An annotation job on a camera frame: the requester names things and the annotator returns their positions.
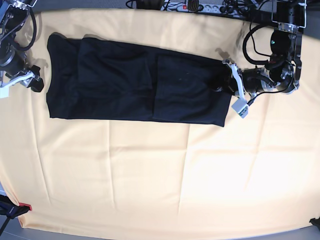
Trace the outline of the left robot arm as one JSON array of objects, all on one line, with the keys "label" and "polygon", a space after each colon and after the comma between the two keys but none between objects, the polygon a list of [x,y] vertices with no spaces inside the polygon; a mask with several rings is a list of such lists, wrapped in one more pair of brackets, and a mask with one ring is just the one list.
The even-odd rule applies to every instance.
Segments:
[{"label": "left robot arm", "polygon": [[[262,10],[265,3],[262,1],[256,7],[243,5],[245,19],[251,24],[256,23],[256,26],[249,26],[249,32],[242,42],[243,55],[254,68],[240,69],[236,64],[223,60],[223,64],[228,67],[228,74],[217,87],[217,91],[239,99],[249,94],[249,105],[262,94],[290,94],[300,86],[307,1],[274,0],[271,12]],[[266,27],[273,28],[269,42],[271,54],[267,60],[254,60],[247,50],[248,41],[254,39],[254,33]]]}]

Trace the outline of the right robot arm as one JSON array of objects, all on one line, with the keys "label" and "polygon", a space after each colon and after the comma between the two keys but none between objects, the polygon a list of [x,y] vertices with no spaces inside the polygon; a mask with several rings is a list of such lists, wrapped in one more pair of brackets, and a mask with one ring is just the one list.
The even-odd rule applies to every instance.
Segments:
[{"label": "right robot arm", "polygon": [[[30,65],[26,52],[36,41],[37,23],[33,7],[36,0],[2,0],[0,2],[0,97],[9,96],[10,87],[21,84],[33,92],[40,93],[44,81],[41,68]],[[27,46],[16,42],[17,32],[22,29],[28,17],[32,21],[32,37]]]}]

